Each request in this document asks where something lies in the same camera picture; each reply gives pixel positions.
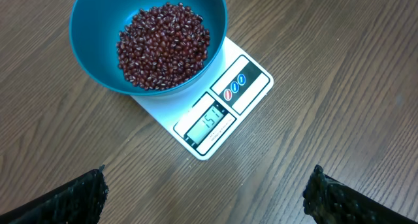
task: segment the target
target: red bean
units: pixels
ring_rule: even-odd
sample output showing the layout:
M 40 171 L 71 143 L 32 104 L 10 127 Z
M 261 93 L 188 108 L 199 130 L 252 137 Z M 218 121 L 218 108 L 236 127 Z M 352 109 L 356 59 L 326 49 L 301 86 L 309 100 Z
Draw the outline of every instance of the red bean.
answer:
M 116 43 L 118 68 L 126 81 L 145 90 L 165 90 L 197 74 L 210 45 L 210 32 L 202 21 L 182 3 L 140 9 Z

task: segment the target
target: bowl rim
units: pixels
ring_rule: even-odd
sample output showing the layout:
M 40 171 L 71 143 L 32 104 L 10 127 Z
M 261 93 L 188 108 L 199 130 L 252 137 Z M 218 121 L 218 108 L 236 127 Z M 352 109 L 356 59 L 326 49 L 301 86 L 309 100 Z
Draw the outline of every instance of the bowl rim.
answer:
M 126 94 L 126 95 L 136 95 L 136 96 L 156 96 L 156 95 L 160 95 L 160 94 L 164 94 L 164 93 L 168 93 L 171 91 L 174 91 L 176 89 L 182 88 L 184 87 L 186 84 L 190 83 L 191 81 L 193 81 L 194 79 L 196 79 L 197 77 L 199 77 L 200 75 L 202 75 L 207 68 L 210 67 L 210 65 L 212 64 L 212 62 L 215 60 L 216 56 L 219 54 L 219 52 L 222 49 L 223 46 L 223 42 L 225 41 L 225 37 L 227 36 L 227 29 L 228 29 L 228 11 L 227 11 L 227 2 L 226 0 L 222 0 L 223 3 L 223 9 L 224 9 L 224 15 L 225 15 L 225 27 L 223 28 L 223 36 L 221 39 L 221 43 L 219 45 L 219 47 L 217 48 L 215 55 L 212 57 L 212 59 L 208 62 L 208 64 L 201 70 L 199 71 L 195 76 L 193 76 L 192 78 L 190 78 L 188 81 L 184 82 L 183 84 L 180 84 L 174 88 L 170 88 L 170 89 L 166 89 L 163 91 L 145 91 L 145 93 L 138 93 L 138 92 L 134 92 L 134 91 L 123 91 L 117 88 L 113 88 L 105 83 L 103 83 L 102 81 L 98 80 L 96 77 L 94 77 L 94 75 L 92 75 L 86 68 L 85 66 L 82 64 L 82 62 L 80 61 L 80 58 L 78 57 L 78 54 L 76 53 L 76 50 L 74 48 L 74 44 L 72 42 L 72 16 L 74 14 L 74 10 L 76 8 L 78 0 L 74 1 L 74 5 L 72 6 L 72 10 L 71 10 L 71 14 L 70 14 L 70 23 L 69 23 L 69 38 L 70 38 L 70 45 L 71 45 L 71 50 L 72 53 L 74 54 L 79 66 L 81 66 L 81 68 L 90 76 L 90 78 L 94 79 L 94 81 L 96 81 L 97 83 L 101 84 L 102 86 L 118 92 L 118 93 L 122 93 L 122 94 Z

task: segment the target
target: scale control panel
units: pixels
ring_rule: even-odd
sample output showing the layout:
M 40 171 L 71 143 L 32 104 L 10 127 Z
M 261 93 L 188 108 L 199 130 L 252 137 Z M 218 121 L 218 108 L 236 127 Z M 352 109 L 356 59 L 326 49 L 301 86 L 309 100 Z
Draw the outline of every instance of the scale control panel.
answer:
M 201 157 L 213 154 L 270 90 L 269 76 L 239 56 L 174 125 L 174 132 Z

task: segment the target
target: bowl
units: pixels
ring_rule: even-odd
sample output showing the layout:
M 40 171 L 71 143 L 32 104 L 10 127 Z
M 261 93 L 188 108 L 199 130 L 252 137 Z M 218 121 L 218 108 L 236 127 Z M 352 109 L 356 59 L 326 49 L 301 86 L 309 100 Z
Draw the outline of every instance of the bowl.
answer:
M 166 90 L 144 90 L 127 82 L 118 69 L 116 43 L 119 31 L 129 25 L 139 9 L 161 7 L 166 2 L 189 5 L 203 17 L 210 32 L 208 58 L 204 68 L 187 82 Z M 98 83 L 129 95 L 162 95 L 179 92 L 195 83 L 221 50 L 227 32 L 225 0 L 76 0 L 70 17 L 70 43 L 80 66 Z

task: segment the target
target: digital kitchen scale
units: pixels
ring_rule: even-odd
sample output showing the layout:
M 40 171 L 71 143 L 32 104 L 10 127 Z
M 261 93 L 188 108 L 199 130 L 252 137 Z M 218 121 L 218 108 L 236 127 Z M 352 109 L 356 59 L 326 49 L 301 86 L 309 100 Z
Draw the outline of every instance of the digital kitchen scale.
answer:
M 200 160 L 216 152 L 273 86 L 273 77 L 226 37 L 210 65 L 178 93 L 132 96 Z

